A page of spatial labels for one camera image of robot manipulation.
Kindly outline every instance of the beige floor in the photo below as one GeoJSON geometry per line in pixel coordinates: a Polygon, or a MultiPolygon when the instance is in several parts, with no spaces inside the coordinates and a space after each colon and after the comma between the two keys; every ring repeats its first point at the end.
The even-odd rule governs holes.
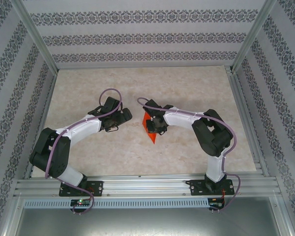
{"type": "MultiPolygon", "coordinates": [[[[139,96],[188,111],[216,110],[238,137],[226,170],[256,170],[223,66],[61,70],[46,127],[61,128],[81,119],[98,106],[98,97],[106,88],[121,92],[123,106],[130,109],[133,119],[117,132],[101,131],[71,148],[69,163],[85,175],[206,172],[207,155],[193,131],[171,126],[152,143],[142,126],[144,110],[136,102],[139,96]]],[[[118,98],[113,92],[107,95],[118,98]]],[[[32,176],[42,177],[43,172],[35,168],[32,176]]]]}

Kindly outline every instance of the purple cable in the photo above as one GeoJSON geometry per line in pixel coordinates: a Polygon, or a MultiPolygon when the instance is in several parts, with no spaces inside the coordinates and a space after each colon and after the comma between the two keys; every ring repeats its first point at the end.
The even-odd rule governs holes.
{"type": "MultiPolygon", "coordinates": [[[[62,135],[64,135],[67,131],[69,131],[69,130],[72,129],[73,127],[77,126],[78,124],[81,124],[81,123],[87,122],[88,120],[93,120],[93,119],[97,119],[97,118],[101,118],[101,117],[109,116],[110,114],[114,113],[115,111],[117,111],[117,110],[119,109],[119,107],[120,107],[120,105],[121,105],[121,102],[122,102],[122,96],[121,96],[121,93],[120,93],[117,89],[115,89],[115,88],[108,88],[108,89],[104,90],[104,91],[100,94],[98,102],[99,102],[99,104],[101,105],[101,98],[102,98],[103,94],[104,94],[105,92],[107,92],[107,91],[110,91],[110,90],[116,91],[116,92],[119,94],[119,103],[118,103],[117,107],[116,107],[115,109],[113,109],[111,112],[108,112],[108,113],[106,113],[106,114],[103,114],[103,115],[100,115],[100,116],[96,116],[96,117],[92,117],[92,118],[90,118],[90,119],[83,119],[83,120],[80,120],[80,121],[78,121],[78,122],[72,124],[71,126],[69,126],[69,127],[68,127],[67,129],[65,129],[64,131],[62,131],[62,132],[58,135],[58,137],[56,138],[56,140],[55,140],[55,142],[54,142],[54,145],[53,145],[53,147],[52,147],[52,149],[51,149],[51,151],[50,151],[49,159],[48,159],[47,167],[46,167],[46,171],[45,171],[45,178],[48,178],[49,168],[50,168],[50,164],[51,164],[52,159],[53,159],[54,151],[55,151],[55,148],[56,148],[56,146],[57,146],[57,143],[58,143],[59,139],[62,137],[62,135]]],[[[90,195],[90,198],[92,198],[92,204],[91,204],[91,206],[90,206],[88,209],[86,209],[85,211],[79,213],[79,215],[81,215],[81,214],[85,214],[85,213],[87,213],[89,210],[92,209],[92,207],[94,206],[94,201],[95,201],[95,200],[94,200],[94,196],[93,196],[93,194],[92,194],[91,192],[89,192],[89,191],[87,191],[87,190],[85,190],[85,189],[79,188],[79,187],[77,187],[77,186],[74,186],[74,185],[72,185],[72,184],[70,184],[70,183],[64,182],[64,181],[61,180],[61,179],[58,179],[58,178],[56,178],[56,179],[59,180],[60,182],[64,183],[64,184],[68,185],[69,187],[72,187],[72,188],[78,189],[78,190],[80,190],[80,191],[83,191],[83,192],[89,194],[89,195],[90,195]]],[[[73,209],[72,209],[72,211],[73,211],[74,214],[76,213],[76,212],[74,211],[75,207],[76,207],[76,205],[75,205],[75,206],[73,207],[73,209]]]]}
{"type": "Polygon", "coordinates": [[[148,100],[147,98],[145,98],[145,97],[139,97],[139,98],[137,99],[137,102],[138,102],[141,106],[143,106],[143,107],[146,107],[146,108],[149,108],[149,109],[153,109],[153,110],[163,111],[163,112],[178,112],[178,113],[182,113],[182,114],[186,114],[186,115],[193,115],[193,116],[197,116],[197,117],[201,117],[201,118],[210,119],[210,120],[216,121],[216,122],[220,123],[221,125],[225,126],[225,127],[231,132],[231,134],[233,135],[233,138],[234,138],[234,143],[233,143],[233,145],[231,146],[231,148],[228,149],[228,150],[224,153],[224,156],[223,156],[223,159],[222,159],[222,171],[223,171],[223,173],[226,174],[226,175],[237,177],[237,178],[238,178],[238,187],[237,187],[237,190],[235,191],[235,193],[234,193],[232,199],[229,201],[229,203],[228,203],[223,209],[221,209],[221,211],[223,211],[224,209],[226,209],[226,208],[230,205],[230,203],[232,203],[232,201],[235,199],[235,197],[236,197],[236,195],[237,195],[237,193],[238,193],[238,191],[239,191],[239,188],[240,188],[240,177],[239,177],[238,175],[236,175],[236,174],[229,174],[229,173],[225,172],[225,169],[224,169],[224,165],[225,165],[225,156],[226,156],[228,153],[230,153],[230,152],[235,148],[235,146],[236,146],[236,144],[237,144],[237,137],[236,137],[236,134],[235,134],[235,132],[233,131],[233,129],[232,129],[229,125],[227,125],[225,122],[223,122],[223,121],[221,121],[221,120],[219,120],[219,119],[217,119],[217,118],[214,118],[214,117],[209,117],[209,116],[205,116],[205,115],[202,115],[202,114],[193,113],[193,112],[188,112],[188,111],[183,111],[183,110],[163,109],[163,108],[151,107],[151,106],[147,106],[147,105],[143,104],[142,102],[140,102],[141,99],[143,99],[143,100],[145,100],[145,101],[149,101],[149,100],[148,100]]]}

